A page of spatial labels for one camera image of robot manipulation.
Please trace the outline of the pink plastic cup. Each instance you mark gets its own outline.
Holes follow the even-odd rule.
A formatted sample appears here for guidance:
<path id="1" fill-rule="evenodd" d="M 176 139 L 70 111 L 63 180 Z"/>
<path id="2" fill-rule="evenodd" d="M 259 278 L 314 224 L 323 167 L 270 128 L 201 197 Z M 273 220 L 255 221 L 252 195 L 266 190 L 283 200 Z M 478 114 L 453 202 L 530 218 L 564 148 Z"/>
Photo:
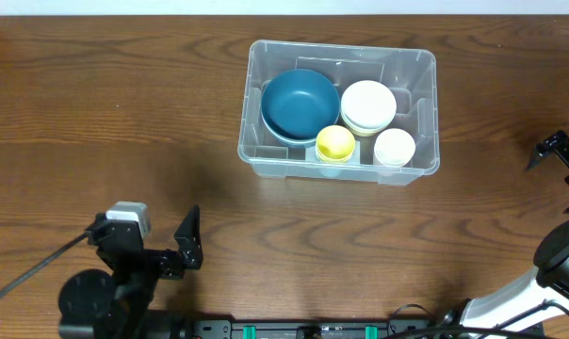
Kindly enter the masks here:
<path id="1" fill-rule="evenodd" d="M 405 168 L 404 164 L 381 163 L 378 159 L 374 159 L 374 166 L 376 167 L 376 171 L 383 177 L 400 174 L 401 170 Z"/>

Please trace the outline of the grey small bowl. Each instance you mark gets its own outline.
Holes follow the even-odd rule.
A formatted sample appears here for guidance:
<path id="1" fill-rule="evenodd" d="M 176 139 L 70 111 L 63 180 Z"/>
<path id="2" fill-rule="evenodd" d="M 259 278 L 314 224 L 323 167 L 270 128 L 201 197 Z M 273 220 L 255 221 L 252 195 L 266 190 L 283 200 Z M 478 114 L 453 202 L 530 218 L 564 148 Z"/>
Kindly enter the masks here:
<path id="1" fill-rule="evenodd" d="M 345 125 L 346 125 L 346 123 L 353 123 L 354 125 L 359 126 L 359 125 L 355 124 L 354 122 L 352 122 L 351 119 L 348 118 L 344 113 L 340 114 L 340 118 L 342 119 L 343 123 L 345 123 Z"/>

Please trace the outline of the light blue plastic cup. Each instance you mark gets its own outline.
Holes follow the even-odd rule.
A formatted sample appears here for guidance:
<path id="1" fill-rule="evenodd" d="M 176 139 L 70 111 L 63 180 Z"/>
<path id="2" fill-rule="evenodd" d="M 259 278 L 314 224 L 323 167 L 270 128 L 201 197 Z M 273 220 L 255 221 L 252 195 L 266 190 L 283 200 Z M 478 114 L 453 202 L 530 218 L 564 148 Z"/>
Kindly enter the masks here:
<path id="1" fill-rule="evenodd" d="M 329 163 L 324 163 L 324 162 L 320 162 L 320 163 L 323 163 L 323 166 L 321 168 L 319 168 L 319 172 L 327 178 L 337 177 L 343 171 L 342 169 L 340 169 L 338 167 L 338 165 L 342 165 L 342 164 L 329 164 Z M 348 163 L 345 163 L 345 164 L 359 165 L 360 164 L 360 153 L 358 151 L 354 151 L 352 159 Z"/>

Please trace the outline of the white small bowl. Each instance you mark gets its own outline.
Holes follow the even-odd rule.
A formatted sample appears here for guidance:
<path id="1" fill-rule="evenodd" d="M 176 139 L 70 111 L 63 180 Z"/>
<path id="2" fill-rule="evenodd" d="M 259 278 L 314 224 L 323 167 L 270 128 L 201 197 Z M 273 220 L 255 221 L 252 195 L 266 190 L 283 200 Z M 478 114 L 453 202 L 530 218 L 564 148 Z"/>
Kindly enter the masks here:
<path id="1" fill-rule="evenodd" d="M 350 85 L 341 98 L 341 113 L 365 128 L 388 125 L 395 117 L 397 101 L 385 85 L 363 80 Z"/>

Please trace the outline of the yellow small bowl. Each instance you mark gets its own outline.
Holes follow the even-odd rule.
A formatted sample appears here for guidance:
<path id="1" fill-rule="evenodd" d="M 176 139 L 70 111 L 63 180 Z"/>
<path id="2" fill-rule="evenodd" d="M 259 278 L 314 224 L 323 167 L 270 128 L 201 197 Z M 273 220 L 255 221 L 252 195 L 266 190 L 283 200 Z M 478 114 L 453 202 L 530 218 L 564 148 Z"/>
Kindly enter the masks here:
<path id="1" fill-rule="evenodd" d="M 374 128 L 374 129 L 365 129 L 359 126 L 354 125 L 353 123 L 346 123 L 346 126 L 350 129 L 350 131 L 359 137 L 370 137 L 379 134 L 381 131 L 384 130 L 384 127 Z"/>

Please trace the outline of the yellow cup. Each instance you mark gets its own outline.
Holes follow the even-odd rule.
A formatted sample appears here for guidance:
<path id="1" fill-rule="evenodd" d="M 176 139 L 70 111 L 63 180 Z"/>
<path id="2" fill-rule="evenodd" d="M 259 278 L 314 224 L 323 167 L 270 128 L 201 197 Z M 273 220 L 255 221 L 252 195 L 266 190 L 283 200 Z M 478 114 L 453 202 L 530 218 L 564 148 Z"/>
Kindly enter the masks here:
<path id="1" fill-rule="evenodd" d="M 345 164 L 348 163 L 352 159 L 353 153 L 347 154 L 345 157 L 341 158 L 331 158 L 323 153 L 320 153 L 318 150 L 316 152 L 316 157 L 320 162 L 329 163 L 329 164 Z"/>
<path id="2" fill-rule="evenodd" d="M 331 125 L 318 133 L 316 149 L 331 158 L 341 158 L 354 152 L 355 142 L 353 133 L 346 127 Z"/>

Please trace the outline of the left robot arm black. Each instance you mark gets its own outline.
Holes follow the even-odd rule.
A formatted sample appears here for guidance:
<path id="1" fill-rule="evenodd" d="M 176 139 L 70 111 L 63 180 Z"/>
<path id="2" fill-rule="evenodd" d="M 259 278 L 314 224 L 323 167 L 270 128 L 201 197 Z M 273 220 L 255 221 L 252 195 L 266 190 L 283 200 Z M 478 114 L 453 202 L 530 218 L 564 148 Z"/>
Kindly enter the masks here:
<path id="1" fill-rule="evenodd" d="M 203 263 L 200 208 L 191 207 L 174 234 L 177 250 L 151 250 L 142 202 L 116 202 L 84 231 L 97 256 L 111 269 L 88 269 L 62 286 L 58 307 L 62 338 L 192 338 L 194 326 L 180 315 L 151 311 L 160 280 L 181 280 Z"/>

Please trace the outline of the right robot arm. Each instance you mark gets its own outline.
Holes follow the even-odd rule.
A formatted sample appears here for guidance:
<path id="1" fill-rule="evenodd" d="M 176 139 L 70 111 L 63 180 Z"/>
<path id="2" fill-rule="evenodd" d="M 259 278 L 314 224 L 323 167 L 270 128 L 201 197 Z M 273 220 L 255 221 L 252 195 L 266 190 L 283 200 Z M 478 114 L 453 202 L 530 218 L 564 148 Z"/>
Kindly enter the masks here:
<path id="1" fill-rule="evenodd" d="M 569 135 L 562 130 L 533 147 L 527 169 L 555 155 L 569 169 Z M 569 186 L 569 174 L 564 178 Z M 444 325 L 492 330 L 466 338 L 500 338 L 502 331 L 523 332 L 550 318 L 569 316 L 569 220 L 554 228 L 533 256 L 533 268 L 491 295 L 469 299 L 450 310 Z"/>

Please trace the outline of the cream plastic cup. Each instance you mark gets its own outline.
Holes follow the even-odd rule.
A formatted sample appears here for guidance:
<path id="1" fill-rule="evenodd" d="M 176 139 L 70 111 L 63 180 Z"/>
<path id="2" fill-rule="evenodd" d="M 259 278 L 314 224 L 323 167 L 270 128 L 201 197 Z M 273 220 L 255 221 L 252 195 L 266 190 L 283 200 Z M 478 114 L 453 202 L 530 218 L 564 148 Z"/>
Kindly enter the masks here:
<path id="1" fill-rule="evenodd" d="M 386 129 L 375 140 L 373 164 L 403 167 L 413 158 L 415 148 L 415 140 L 408 132 L 398 128 Z"/>

